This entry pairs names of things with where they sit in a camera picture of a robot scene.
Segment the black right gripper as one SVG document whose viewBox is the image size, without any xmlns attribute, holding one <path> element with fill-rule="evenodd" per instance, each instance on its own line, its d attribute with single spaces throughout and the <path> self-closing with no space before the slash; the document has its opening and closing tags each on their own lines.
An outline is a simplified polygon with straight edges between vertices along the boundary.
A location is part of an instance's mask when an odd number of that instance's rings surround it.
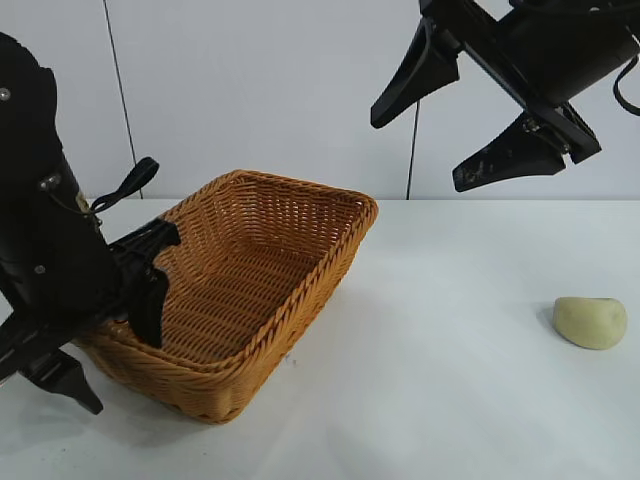
<svg viewBox="0 0 640 480">
<path fill-rule="evenodd" d="M 452 172 L 465 192 L 520 177 L 553 176 L 601 146 L 570 101 L 639 55 L 636 1 L 513 1 L 493 18 L 476 1 L 423 1 L 411 44 L 370 109 L 388 125 L 460 79 L 460 47 L 522 108 L 498 137 Z"/>
</svg>

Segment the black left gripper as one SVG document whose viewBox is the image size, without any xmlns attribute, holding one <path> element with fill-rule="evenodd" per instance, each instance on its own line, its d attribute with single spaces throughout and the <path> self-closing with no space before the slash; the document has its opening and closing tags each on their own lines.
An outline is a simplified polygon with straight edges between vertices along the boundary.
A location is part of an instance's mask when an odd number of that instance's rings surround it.
<svg viewBox="0 0 640 480">
<path fill-rule="evenodd" d="M 154 260 L 179 244 L 178 229 L 155 219 L 107 243 L 97 217 L 158 169 L 155 160 L 141 160 L 116 191 L 86 207 L 69 164 L 61 160 L 2 201 L 1 290 L 13 309 L 1 327 L 2 377 L 46 355 L 29 365 L 29 381 L 97 415 L 103 404 L 82 364 L 57 349 L 114 318 L 128 321 L 143 343 L 162 347 L 169 278 Z"/>
</svg>

